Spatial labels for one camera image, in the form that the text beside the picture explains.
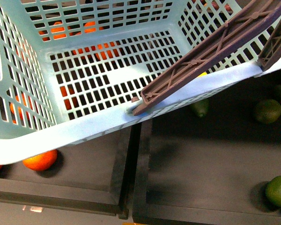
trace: basket grid hole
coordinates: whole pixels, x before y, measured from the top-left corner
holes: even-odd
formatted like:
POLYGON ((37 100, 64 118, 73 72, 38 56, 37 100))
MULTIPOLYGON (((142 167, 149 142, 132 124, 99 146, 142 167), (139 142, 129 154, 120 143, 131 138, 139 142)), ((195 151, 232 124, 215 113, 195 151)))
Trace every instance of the basket grid hole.
MULTIPOLYGON (((11 47, 11 42, 15 42, 14 40, 12 41, 10 38, 8 38, 8 42, 10 43, 9 44, 9 48, 12 50, 12 47, 11 47)), ((41 88, 44 92, 46 92, 45 90, 45 87, 44 85, 38 80, 38 79, 34 79, 34 75, 31 75, 32 73, 29 72, 29 68, 34 72, 35 76, 38 76, 42 81, 43 80, 43 76, 42 74, 40 73, 39 71, 39 68, 38 68, 38 65, 34 65, 33 62, 30 61, 30 58, 31 58, 31 51, 29 48, 31 48, 31 46, 26 47, 26 45, 21 45, 21 43, 19 43, 20 46, 23 47, 24 49, 24 52, 20 51, 20 49, 18 47, 15 47, 14 49, 16 49, 16 55, 20 58, 20 55, 22 57, 22 59, 24 60, 24 63, 22 63, 20 60, 16 60, 15 56, 12 54, 12 59, 13 59, 13 64, 15 67, 19 68, 21 73, 17 72, 17 80, 15 80, 15 77, 14 77, 14 72, 11 70, 11 66, 9 65, 8 68, 9 68, 9 72, 10 72, 10 76, 11 78, 18 82, 22 87, 24 87, 26 90, 28 90, 28 87, 27 87, 27 80, 24 78, 24 82, 21 80, 20 78, 20 75, 19 74, 23 74, 24 71, 26 72, 27 76, 29 79, 32 78, 32 81, 33 83, 35 83, 39 88, 41 88)), ((4 47, 4 50, 5 50, 5 55, 6 55, 6 58, 10 61, 10 51, 8 50, 7 47, 4 47)))
POLYGON ((185 8, 184 10, 185 16, 181 15, 181 18, 178 21, 178 25, 181 27, 184 35, 187 36, 187 40, 191 46, 193 45, 197 37, 194 35, 194 33, 191 33, 191 40, 190 36, 187 35, 189 32, 186 32, 186 30, 195 30, 198 38, 200 38, 200 40, 202 41, 204 38, 208 37, 210 33, 214 32, 215 29, 217 29, 221 24, 223 24, 228 19, 228 17, 230 18, 231 14, 233 14, 232 10, 222 10, 221 12, 218 12, 216 14, 210 12, 210 10, 204 12, 201 9, 201 6, 203 6, 201 2, 198 1, 196 7, 193 7, 193 4, 194 3, 192 2, 189 2, 187 4, 187 8, 185 8), (208 26, 210 32, 207 32, 207 30, 205 30, 205 28, 208 26))
MULTIPOLYGON (((8 68, 9 68, 11 78, 13 80, 15 80, 15 76, 14 76, 12 67, 9 65, 8 68)), ((44 97, 44 95, 42 93, 39 93, 39 91, 37 89, 33 89, 31 84, 30 84, 30 88, 31 88, 31 92, 30 92, 30 90, 28 88, 27 80, 24 77, 21 77, 18 72, 16 72, 16 77, 17 77, 18 83, 22 87, 24 86, 26 91, 28 91, 29 93, 32 93, 33 95, 35 95, 35 93, 36 93, 37 98, 40 100, 40 97, 41 97, 41 101, 46 103, 47 105, 50 103, 48 101, 48 99, 46 97, 44 97)), ((23 105, 24 108, 30 108, 33 112, 40 114, 43 117, 45 117, 47 120, 49 120, 50 122, 55 123, 55 119, 54 119, 54 116, 52 115, 52 113, 49 112, 47 109, 44 109, 43 106, 41 106, 40 104, 37 103, 37 101, 33 100, 33 97, 31 97, 30 95, 26 95, 23 91, 19 91, 19 89, 16 86, 13 86, 13 90, 14 90, 14 96, 17 99, 17 102, 19 102, 21 105, 23 105)), ((7 91, 7 95, 12 97, 10 90, 7 91)), ((17 110, 15 110, 14 104, 10 105, 10 107, 12 107, 13 112, 15 114, 17 114, 17 110)), ((26 114, 28 116, 27 118, 30 120, 31 119, 30 113, 26 112, 26 114)), ((28 126, 30 128, 33 128, 32 123, 30 123, 30 122, 28 123, 28 126)), ((38 125, 35 125, 34 127, 35 127, 35 129, 40 128, 40 126, 38 126, 38 125)))
POLYGON ((7 110, 5 106, 5 100, 0 96, 0 112, 1 112, 1 118, 3 121, 7 120, 7 110))
POLYGON ((69 119, 72 120, 77 116, 95 113, 97 111, 116 106, 127 101, 131 101, 131 98, 135 96, 139 97, 140 88, 149 84, 153 79, 161 74, 161 72, 165 68, 167 68, 169 65, 172 65, 175 61, 182 57, 181 55, 177 55, 177 53, 180 53, 180 51, 174 45, 175 43, 173 38, 169 35, 169 32, 165 31, 116 41, 119 43, 123 43, 123 45, 126 45, 123 47, 123 49, 131 49, 130 54, 133 54, 132 52, 135 51, 133 49, 136 48, 138 49, 136 52, 139 54, 134 56, 125 54, 125 56, 127 55, 128 57, 123 58, 124 54, 121 53, 121 56, 119 56, 117 60, 114 60, 114 62, 102 62, 95 65, 83 63, 83 61, 87 61, 86 57, 84 59, 82 59, 81 57, 76 58, 76 60, 79 59, 79 62, 82 62, 81 64, 86 65, 84 68, 79 68, 76 70, 71 70, 71 68, 67 66, 67 62, 69 62, 69 60, 64 59, 63 54, 65 53, 51 55, 50 59, 52 60, 54 70, 59 72, 56 74, 58 84, 65 85, 66 83, 72 83, 73 81, 75 81, 75 91, 73 93, 73 96, 78 97, 78 99, 65 99, 65 104, 70 104, 71 106, 69 107, 70 112, 68 112, 69 119), (154 45, 154 48, 156 48, 157 46, 157 48, 160 49, 157 49, 154 53, 142 53, 141 51, 146 51, 149 49, 148 46, 150 46, 150 44, 154 45), (130 66, 136 64, 136 62, 142 63, 142 60, 144 60, 144 62, 149 60, 156 60, 156 62, 152 62, 154 63, 152 64, 152 67, 154 68, 154 70, 152 71, 157 71, 158 73, 151 74, 144 78, 141 77, 139 79, 134 79, 133 82, 127 81, 125 83, 115 85, 110 85, 108 76, 102 74, 104 73, 104 71, 110 71, 113 69, 124 67, 124 63, 125 66, 130 66), (73 108, 75 101, 77 101, 77 107, 73 108))
POLYGON ((94 20, 94 18, 102 18, 98 23, 101 25, 103 29, 109 29, 111 27, 121 27, 125 25, 132 25, 136 23, 144 23, 148 21, 155 21, 160 19, 167 19, 168 14, 170 13, 170 9, 172 6, 172 1, 167 1, 165 3, 160 3, 158 1, 129 1, 127 2, 126 8, 122 8, 125 3, 113 3, 111 4, 96 4, 93 5, 93 2, 77 2, 75 1, 62 2, 61 5, 57 3, 51 4, 36 4, 35 1, 30 2, 30 6, 27 6, 26 12, 30 15, 30 19, 33 23, 35 23, 36 29, 39 31, 39 35, 43 41, 48 41, 50 38, 48 37, 49 31, 47 30, 39 30, 39 28, 50 27, 57 21, 51 21, 54 17, 62 17, 60 22, 63 24, 62 29, 65 32, 63 34, 63 38, 69 36, 79 35, 81 34, 83 25, 81 21, 90 22, 94 20), (45 14, 45 18, 43 18, 37 12, 40 11, 48 11, 45 14))

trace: lime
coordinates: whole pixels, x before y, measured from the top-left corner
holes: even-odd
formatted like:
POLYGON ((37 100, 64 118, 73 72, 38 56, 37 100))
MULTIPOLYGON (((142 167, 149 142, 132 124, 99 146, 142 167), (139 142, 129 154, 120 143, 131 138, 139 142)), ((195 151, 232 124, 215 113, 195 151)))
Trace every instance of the lime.
POLYGON ((209 109, 209 99, 205 98, 189 105, 191 111, 198 117, 203 118, 207 115, 209 109))
POLYGON ((281 176, 275 177, 267 184, 266 197, 272 204, 281 207, 281 176))
POLYGON ((281 105, 273 99, 260 101, 254 108, 253 116, 261 123, 275 122, 281 115, 281 105))

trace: light blue basket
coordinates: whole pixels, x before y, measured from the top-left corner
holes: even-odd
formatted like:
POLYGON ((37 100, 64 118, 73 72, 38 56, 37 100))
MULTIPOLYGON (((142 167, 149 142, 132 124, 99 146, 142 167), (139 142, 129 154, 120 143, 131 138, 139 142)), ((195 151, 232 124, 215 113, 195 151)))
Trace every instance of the light blue basket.
MULTIPOLYGON (((255 60, 272 27, 149 112, 131 114, 140 104, 131 99, 144 86, 241 10, 234 0, 214 1, 218 9, 208 0, 0 0, 0 164, 90 140, 265 74, 255 60)), ((280 68, 281 59, 271 71, 280 68)))

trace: folding handle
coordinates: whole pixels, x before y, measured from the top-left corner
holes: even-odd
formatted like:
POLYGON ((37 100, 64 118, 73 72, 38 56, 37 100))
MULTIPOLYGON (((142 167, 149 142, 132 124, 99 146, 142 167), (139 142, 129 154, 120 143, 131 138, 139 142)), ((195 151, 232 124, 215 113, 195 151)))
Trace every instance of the folding handle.
POLYGON ((263 71, 281 58, 281 19, 258 56, 263 71))
POLYGON ((233 18, 178 60, 140 93, 140 115, 267 29, 281 15, 281 0, 252 0, 233 18))

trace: compartment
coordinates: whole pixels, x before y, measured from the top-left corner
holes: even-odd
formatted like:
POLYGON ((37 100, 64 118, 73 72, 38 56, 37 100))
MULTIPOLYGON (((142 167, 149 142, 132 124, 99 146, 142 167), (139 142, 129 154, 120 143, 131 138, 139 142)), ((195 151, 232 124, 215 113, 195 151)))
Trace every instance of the compartment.
POLYGON ((281 209, 263 192, 281 175, 281 117, 269 125, 252 117, 254 105, 272 97, 275 75, 210 97, 203 119, 184 107, 143 122, 135 222, 281 225, 281 209))
POLYGON ((22 162, 4 165, 0 202, 121 214, 126 207, 128 155, 135 150, 133 132, 127 127, 60 148, 57 161, 43 172, 32 171, 22 162))

